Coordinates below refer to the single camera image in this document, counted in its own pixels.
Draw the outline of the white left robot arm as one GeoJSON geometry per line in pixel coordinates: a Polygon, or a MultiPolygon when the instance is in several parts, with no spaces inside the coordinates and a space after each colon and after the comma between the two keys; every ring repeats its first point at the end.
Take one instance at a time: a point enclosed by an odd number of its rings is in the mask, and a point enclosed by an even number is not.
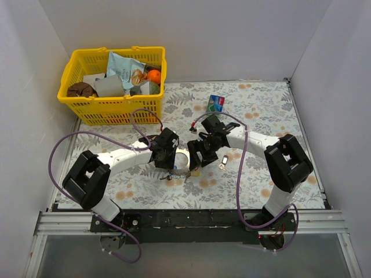
{"type": "Polygon", "coordinates": [[[106,153],[82,152],[63,180],[62,186],[84,210],[101,216],[112,232],[123,226],[123,212],[106,194],[110,177],[129,168],[154,163],[155,167],[174,167],[178,135],[165,128],[159,135],[142,137],[124,148],[106,153]]]}

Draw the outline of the large metal key ring disc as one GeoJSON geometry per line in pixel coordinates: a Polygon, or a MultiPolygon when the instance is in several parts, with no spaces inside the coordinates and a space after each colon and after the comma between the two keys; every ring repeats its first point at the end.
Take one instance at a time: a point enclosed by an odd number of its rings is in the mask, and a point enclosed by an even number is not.
{"type": "Polygon", "coordinates": [[[177,148],[174,165],[177,166],[177,169],[172,169],[173,174],[186,174],[189,171],[190,166],[189,151],[177,148]]]}

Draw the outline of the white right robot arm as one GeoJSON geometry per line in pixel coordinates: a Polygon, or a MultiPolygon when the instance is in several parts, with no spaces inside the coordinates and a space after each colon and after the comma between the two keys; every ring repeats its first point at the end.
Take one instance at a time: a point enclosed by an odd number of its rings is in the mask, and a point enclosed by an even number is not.
{"type": "Polygon", "coordinates": [[[240,168],[246,153],[265,159],[274,183],[271,195],[259,214],[250,220],[241,220],[250,229],[278,229],[283,224],[283,215],[293,206],[292,198],[298,187],[314,169],[297,138],[291,134],[274,137],[249,131],[247,124],[238,119],[226,125],[215,112],[207,112],[196,121],[202,126],[196,128],[193,123],[190,127],[197,139],[187,143],[189,170],[215,162],[216,152],[224,147],[242,150],[240,168]]]}

